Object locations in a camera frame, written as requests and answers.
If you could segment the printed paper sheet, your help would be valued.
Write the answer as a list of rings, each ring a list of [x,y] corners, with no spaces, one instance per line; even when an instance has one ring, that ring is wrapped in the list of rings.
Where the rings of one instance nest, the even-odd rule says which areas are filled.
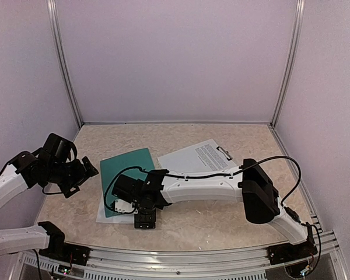
[[[213,139],[179,149],[159,156],[157,161],[162,169],[178,174],[216,173],[219,170],[216,147],[220,146]]]

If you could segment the silver clipboard clip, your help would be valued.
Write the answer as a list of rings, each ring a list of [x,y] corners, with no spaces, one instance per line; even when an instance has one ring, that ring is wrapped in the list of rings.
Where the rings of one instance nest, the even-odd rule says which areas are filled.
[[[221,146],[217,146],[216,149],[221,152],[225,158],[227,159],[227,161],[232,161],[233,160],[233,157],[229,154],[228,151],[226,151],[223,147]]]

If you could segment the paper sheets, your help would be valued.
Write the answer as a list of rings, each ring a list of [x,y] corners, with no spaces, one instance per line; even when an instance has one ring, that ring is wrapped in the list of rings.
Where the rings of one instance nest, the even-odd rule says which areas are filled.
[[[115,157],[103,159],[100,162],[100,175],[102,184],[102,195],[100,199],[99,209],[97,212],[97,223],[109,223],[109,224],[133,224],[134,215],[122,215],[108,210],[104,206],[104,193],[109,186],[110,181],[114,176],[125,167],[131,166],[134,163],[133,159],[126,155],[118,155]]]

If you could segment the light green clipboard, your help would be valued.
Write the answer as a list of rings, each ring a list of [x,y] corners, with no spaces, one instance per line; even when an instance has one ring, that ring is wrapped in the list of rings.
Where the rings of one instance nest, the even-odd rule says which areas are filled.
[[[217,160],[219,170],[227,170],[237,166],[232,155],[223,147],[217,146],[216,153],[219,156]]]

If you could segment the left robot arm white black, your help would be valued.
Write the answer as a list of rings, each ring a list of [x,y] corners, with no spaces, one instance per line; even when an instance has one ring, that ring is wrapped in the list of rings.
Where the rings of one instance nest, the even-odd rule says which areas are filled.
[[[34,152],[20,152],[0,171],[0,209],[37,185],[45,188],[55,184],[65,198],[76,194],[86,180],[99,173],[88,157],[78,159],[77,154],[73,142],[55,133]],[[51,222],[0,230],[0,256],[37,250],[62,260],[70,254],[69,249],[64,233]]]

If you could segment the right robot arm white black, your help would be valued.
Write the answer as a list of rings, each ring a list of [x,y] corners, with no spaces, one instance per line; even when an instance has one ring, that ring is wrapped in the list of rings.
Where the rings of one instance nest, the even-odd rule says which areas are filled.
[[[282,234],[289,244],[287,254],[298,259],[314,247],[313,225],[302,222],[285,204],[279,191],[261,164],[248,158],[243,164],[214,173],[186,173],[167,169],[136,169],[145,178],[135,179],[122,170],[111,182],[112,195],[131,204],[144,215],[183,201],[233,201],[242,203],[246,220],[256,225],[268,224]]]

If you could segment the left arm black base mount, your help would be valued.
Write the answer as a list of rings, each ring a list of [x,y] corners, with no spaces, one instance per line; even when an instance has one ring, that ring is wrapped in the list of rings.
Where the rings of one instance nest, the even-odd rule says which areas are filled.
[[[86,266],[90,248],[65,242],[65,234],[51,222],[39,222],[49,236],[48,245],[38,252],[41,256],[69,263]]]

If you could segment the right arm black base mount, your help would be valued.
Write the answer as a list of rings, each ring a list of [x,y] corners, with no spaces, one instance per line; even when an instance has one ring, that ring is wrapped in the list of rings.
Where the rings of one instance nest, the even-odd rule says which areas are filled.
[[[267,248],[267,254],[269,263],[271,265],[289,263],[291,261],[297,261],[307,257],[314,257],[316,254],[321,253],[321,246],[316,245],[314,239],[313,229],[316,231],[317,237],[319,237],[319,231],[309,222],[303,223],[307,230],[307,237],[304,242],[293,245],[291,243],[283,243],[279,245],[269,246]]]

